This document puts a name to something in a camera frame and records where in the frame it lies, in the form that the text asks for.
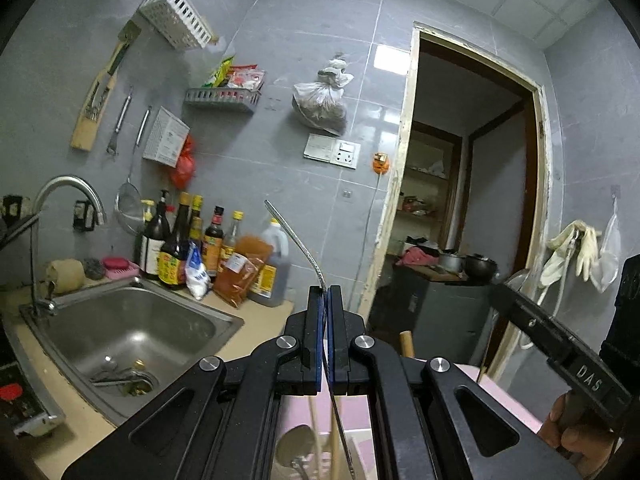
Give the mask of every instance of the beige countertop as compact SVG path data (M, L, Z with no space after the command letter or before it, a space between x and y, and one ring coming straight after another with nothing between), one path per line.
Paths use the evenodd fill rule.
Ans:
M178 294L190 298L188 291ZM114 426L66 380L19 317L17 307L29 303L29 298L28 288L16 290L4 294L0 306L11 315L22 347L42 383L66 415L65 422L51 434L30 441L36 464L50 480L58 480L76 458L110 434ZM240 308L233 308L213 292L207 294L200 303L244 320L244 325L217 354L225 361L249 355L260 343L280 335L287 317L293 311L293 304L289 301L269 308L246 300Z

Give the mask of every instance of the pink soap dish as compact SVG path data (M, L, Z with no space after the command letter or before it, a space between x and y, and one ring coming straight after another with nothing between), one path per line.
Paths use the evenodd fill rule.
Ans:
M110 280L122 280L124 278L132 278L140 273L140 266L133 262L129 262L126 269L105 269L104 275Z

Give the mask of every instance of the pot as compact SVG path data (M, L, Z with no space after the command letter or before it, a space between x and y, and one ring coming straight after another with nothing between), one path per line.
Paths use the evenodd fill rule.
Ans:
M440 253L438 265L449 272L459 274L462 272L464 261L465 257L459 254Z
M489 283L498 270L498 264L482 254L470 254L464 266L469 279L480 283Z

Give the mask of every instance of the sink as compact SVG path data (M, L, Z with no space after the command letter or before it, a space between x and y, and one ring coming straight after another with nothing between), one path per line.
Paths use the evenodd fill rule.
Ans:
M55 304L55 316L34 320L29 305L20 312L73 386L116 425L201 357L216 354L244 323L139 278L86 288Z

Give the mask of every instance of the faucet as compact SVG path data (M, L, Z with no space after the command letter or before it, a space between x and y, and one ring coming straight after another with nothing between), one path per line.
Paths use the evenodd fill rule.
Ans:
M107 216L104 211L104 206L100 200L100 197L95 192L95 189L84 179L75 175L60 175L49 180L42 189L36 195L35 200L33 201L33 210L34 214L38 214L42 211L42 206L44 205L44 201L47 197L53 192L53 190L63 187L63 186L71 186L79 189L84 193L84 195L89 199L91 204L94 206L95 211L95 222L98 225L104 225L107 222ZM56 313L56 305L51 301L52 295L52 286L49 284L49 290L46 298L40 298L38 296L38 279L36 277L36 266L38 264L38 224L40 220L38 220L31 227L31 305L33 308L32 315L34 319L40 317L40 310L43 309L49 314Z

